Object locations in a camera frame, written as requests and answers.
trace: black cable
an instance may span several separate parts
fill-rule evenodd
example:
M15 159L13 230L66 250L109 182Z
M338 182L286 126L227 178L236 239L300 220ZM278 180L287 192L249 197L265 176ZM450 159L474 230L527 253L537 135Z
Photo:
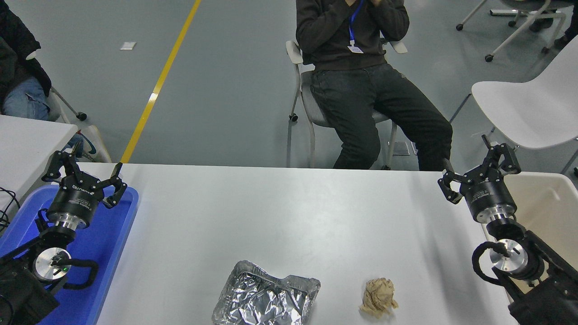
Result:
M484 281L486 282L490 282L493 285L497 285L497 286L503 286L503 284L500 282L500 280L498 279L494 279L491 278L489 276L487 276L486 274L484 274L484 272L481 270L480 267L480 257L481 255L487 250L487 249L492 249L494 250L496 253L502 254L506 257L509 257L510 254L507 252L506 250L506 245L504 245L503 243L495 243L495 242L485 242L485 243L481 243L480 246L478 246L472 254L472 265L473 265L473 271Z
M16 205L20 209L20 202L18 202L18 199L16 198L16 192L7 190L2 186L0 186L0 191L8 193L8 195L12 197L12 199L16 202Z
M13 202L16 202L16 205L20 209L20 202L18 202L18 199L16 198L16 193L14 191L7 190L0 186L0 192L5 192L12 198L10 202L8 202L6 208L4 210L0 210L0 231L1 231L10 225L10 220L8 218L8 214L6 213L6 211L10 209L10 206L12 205Z
M12 306L12 303L8 299L6 299L6 297L4 297L3 294L0 294L0 298L2 298L2 300L6 302L8 307L10 307L10 323L8 323L7 325L11 325L13 324L12 321L14 320L14 307Z
M90 274L88 274L88 280L86 280L86 282L84 282L80 285L76 285L73 283L64 284L63 288L68 289L68 290L81 290L81 289L84 289L86 287L90 287L94 283L94 279L96 279L97 273L98 273L98 263L96 261L93 261L93 260L79 260L77 258L63 258L63 259L59 260L58 262L53 263L53 265L59 265L59 266L71 265L74 267L89 267L90 268Z

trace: yellow floor line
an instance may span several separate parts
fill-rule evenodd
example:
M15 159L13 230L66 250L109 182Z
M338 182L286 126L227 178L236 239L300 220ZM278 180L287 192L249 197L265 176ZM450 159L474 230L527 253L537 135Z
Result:
M162 69L161 75L158 77L157 84L154 86L153 93L150 94L149 101L144 107L144 111L140 116L140 120L136 125L135 131L132 133L131 140L128 142L127 148L124 150L123 157L120 159L122 163L128 163L128 161L131 159L132 153L135 151L136 143L139 141L140 135L145 128L146 122L149 119L150 112L152 112L154 104L157 102L158 94L161 92L162 85L165 83L166 76L171 70L175 57L179 52L180 46L183 43L183 39L187 34L188 28L191 25L192 19L195 17L200 4L201 0L196 0L195 4L192 6L191 12L188 14L187 20L185 21L183 28L179 33L179 37L173 46L171 54L166 60L165 67Z

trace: silver cylindrical joint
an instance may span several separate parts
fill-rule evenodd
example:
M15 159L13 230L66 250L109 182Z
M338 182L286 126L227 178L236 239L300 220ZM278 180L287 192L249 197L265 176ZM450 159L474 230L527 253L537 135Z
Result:
M34 261L34 275L41 281L52 281L65 276L70 270L70 265L52 265L63 258L71 255L64 249L52 247L44 250Z
M498 219L512 218L514 211L514 207L508 204L494 205L478 213L476 221L479 223L490 223Z
M79 229L86 228L86 223L84 222L84 220L68 212L51 213L47 217L48 220L50 220L50 222L53 222L55 226L68 228L72 231L75 231L77 228Z
M522 245L511 239L500 239L499 243L506 245L508 257L490 250L490 260L493 265L504 272L518 274L525 270L528 266L528 253L524 250Z

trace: id badge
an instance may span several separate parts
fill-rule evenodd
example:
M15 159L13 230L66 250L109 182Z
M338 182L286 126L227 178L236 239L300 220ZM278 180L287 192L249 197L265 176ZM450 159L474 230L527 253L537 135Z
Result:
M348 48L352 53L360 53L360 54L363 54L363 51L362 51L359 47L355 46L355 41L353 41L353 40L351 41L351 45L348 46L347 48Z

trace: gray floor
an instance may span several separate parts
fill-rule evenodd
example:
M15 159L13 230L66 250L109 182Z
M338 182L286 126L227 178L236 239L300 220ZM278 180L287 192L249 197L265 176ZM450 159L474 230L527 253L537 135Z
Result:
M194 1L8 3L41 42L39 60L54 86L89 115L113 160L119 160ZM448 119L473 83L530 80L556 54L540 53L551 28L523 33L493 62L485 62L484 55L513 29L509 18L488 15L490 8L504 8L490 0L456 31L477 3L407 1L412 24L403 41L409 53L388 54ZM307 167L309 131L302 107L296 109L298 123L288 124L287 118L295 79L284 42L295 38L294 31L294 1L202 1L130 162L285 167L290 132L290 166ZM138 44L120 51L125 41ZM382 136L389 127L379 125ZM470 100L454 122L457 172L480 164L486 153L480 135L490 129ZM317 166L330 168L339 139L332 129L317 128L316 134ZM499 132L492 139L504 141ZM520 149L518 159L526 171L559 172L577 145ZM395 157L393 168L416 170L416 156Z

